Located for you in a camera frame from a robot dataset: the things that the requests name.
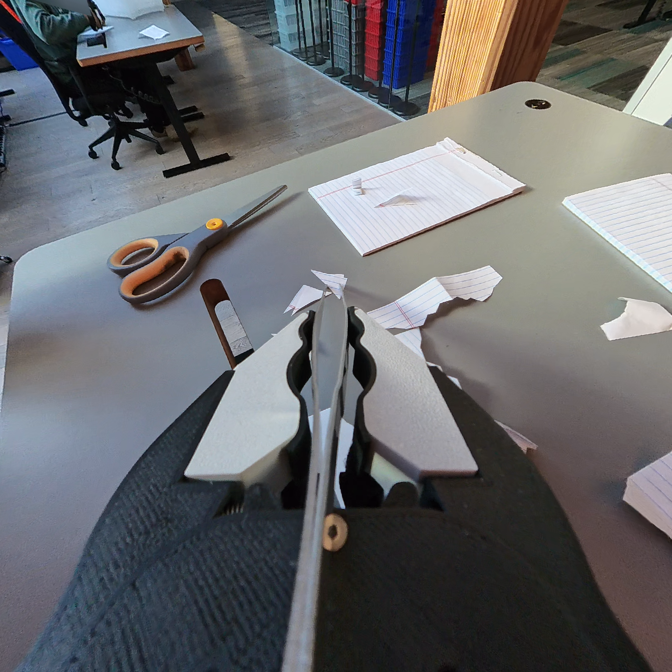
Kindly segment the wooden post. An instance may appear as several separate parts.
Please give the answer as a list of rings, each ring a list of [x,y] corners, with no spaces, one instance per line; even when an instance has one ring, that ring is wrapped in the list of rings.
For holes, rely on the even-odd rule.
[[[534,81],[566,1],[448,1],[428,112]]]

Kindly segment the grey orange scissors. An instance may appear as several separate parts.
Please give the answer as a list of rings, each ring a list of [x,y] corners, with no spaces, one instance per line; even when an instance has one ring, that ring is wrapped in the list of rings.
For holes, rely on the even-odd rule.
[[[282,185],[227,215],[184,234],[164,234],[133,240],[118,248],[107,266],[122,278],[121,297],[140,305],[177,288],[195,270],[204,253],[222,242],[232,227],[259,212],[287,190]]]

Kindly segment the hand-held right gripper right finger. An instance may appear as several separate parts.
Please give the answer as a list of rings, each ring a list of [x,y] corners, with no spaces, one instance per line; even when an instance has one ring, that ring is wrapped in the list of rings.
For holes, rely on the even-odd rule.
[[[462,437],[434,373],[424,359],[356,307],[348,308],[353,373],[363,390],[357,399],[353,440],[341,493],[382,494],[371,476],[374,454],[421,481],[425,477],[474,476],[478,466]]]

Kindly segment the grey side table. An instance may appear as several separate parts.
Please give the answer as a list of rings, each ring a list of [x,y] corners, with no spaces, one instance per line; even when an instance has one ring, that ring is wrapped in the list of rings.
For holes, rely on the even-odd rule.
[[[105,35],[107,46],[79,46],[78,63],[83,68],[116,63],[119,67],[136,66],[145,72],[188,157],[186,164],[164,170],[164,176],[170,178],[229,161],[231,157],[228,153],[205,159],[199,157],[157,66],[158,63],[171,60],[189,46],[203,47],[203,34],[175,5],[168,5],[162,12],[150,13],[135,20],[112,17],[111,23],[113,30]],[[140,37],[139,31],[151,25],[169,31],[169,35],[162,40]]]

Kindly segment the lined notepad printed label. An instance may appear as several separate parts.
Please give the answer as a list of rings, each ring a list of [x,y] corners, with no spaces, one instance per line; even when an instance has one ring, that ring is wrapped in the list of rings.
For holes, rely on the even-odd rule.
[[[562,204],[671,291],[671,174],[566,197]]]

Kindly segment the long metal tweezers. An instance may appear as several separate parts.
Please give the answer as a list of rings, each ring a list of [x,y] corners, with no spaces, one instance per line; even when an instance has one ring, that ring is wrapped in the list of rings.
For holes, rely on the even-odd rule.
[[[312,671],[315,653],[316,618],[323,559],[323,536],[332,523],[325,524],[334,501],[333,479],[345,399],[344,379],[348,375],[348,306],[340,297],[343,334],[339,364],[332,391],[329,422],[325,436],[321,431],[318,348],[324,299],[321,299],[313,329],[312,391],[313,432],[307,481],[307,494],[298,566],[288,621],[282,671]]]

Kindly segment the white cabinet panel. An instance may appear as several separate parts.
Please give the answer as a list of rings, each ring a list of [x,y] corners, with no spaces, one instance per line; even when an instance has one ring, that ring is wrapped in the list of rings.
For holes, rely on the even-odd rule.
[[[623,113],[671,127],[671,40],[627,102]]]

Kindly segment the lined notepad brown backing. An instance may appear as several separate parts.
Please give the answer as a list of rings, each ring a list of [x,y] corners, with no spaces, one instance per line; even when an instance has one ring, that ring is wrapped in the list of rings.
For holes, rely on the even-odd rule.
[[[354,177],[362,179],[361,196],[351,192]],[[367,256],[523,190],[524,183],[445,138],[308,191],[357,251]],[[415,197],[417,204],[375,207],[401,192]]]

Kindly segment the pointed white paper scrap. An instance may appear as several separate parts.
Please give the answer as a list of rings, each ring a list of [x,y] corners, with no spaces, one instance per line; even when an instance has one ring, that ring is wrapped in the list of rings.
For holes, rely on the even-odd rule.
[[[337,298],[343,299],[343,290],[348,282],[348,279],[343,274],[338,273],[324,273],[312,270],[312,273],[325,285],[327,290],[334,294]]]

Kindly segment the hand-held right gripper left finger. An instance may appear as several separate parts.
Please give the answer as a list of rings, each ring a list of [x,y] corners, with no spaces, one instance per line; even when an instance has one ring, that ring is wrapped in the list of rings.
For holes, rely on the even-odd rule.
[[[307,421],[314,312],[299,314],[232,372],[184,475],[245,486],[290,483],[290,446]]]

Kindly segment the blue bin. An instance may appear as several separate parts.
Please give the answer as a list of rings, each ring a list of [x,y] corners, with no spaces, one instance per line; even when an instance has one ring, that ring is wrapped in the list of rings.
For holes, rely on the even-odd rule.
[[[14,41],[1,33],[1,53],[17,71],[38,68],[38,64]]]

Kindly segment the scattered lined paper scraps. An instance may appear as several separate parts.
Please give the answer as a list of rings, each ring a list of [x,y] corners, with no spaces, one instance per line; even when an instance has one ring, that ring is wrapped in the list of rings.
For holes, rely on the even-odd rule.
[[[370,311],[457,374],[498,420],[552,443],[639,463],[671,450],[671,300],[617,299],[595,278],[432,278]]]

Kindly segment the grey desk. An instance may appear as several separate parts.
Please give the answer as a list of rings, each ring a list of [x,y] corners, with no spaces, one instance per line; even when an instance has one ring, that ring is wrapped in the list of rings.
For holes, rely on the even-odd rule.
[[[547,110],[525,106],[545,99]],[[449,137],[528,186],[516,197],[361,257],[307,190]],[[220,278],[258,348],[311,270],[348,278],[349,303],[385,305],[437,275],[485,265],[550,282],[585,274],[616,298],[671,294],[562,205],[671,172],[671,131],[516,83],[278,164],[24,255],[15,266],[2,405],[1,670],[29,650],[122,478],[228,368],[199,287]],[[133,305],[107,266],[137,239],[189,233],[286,185],[208,249],[177,288]],[[611,608],[651,668],[671,670],[671,543],[625,505],[646,462],[570,449],[535,464],[575,528]]]

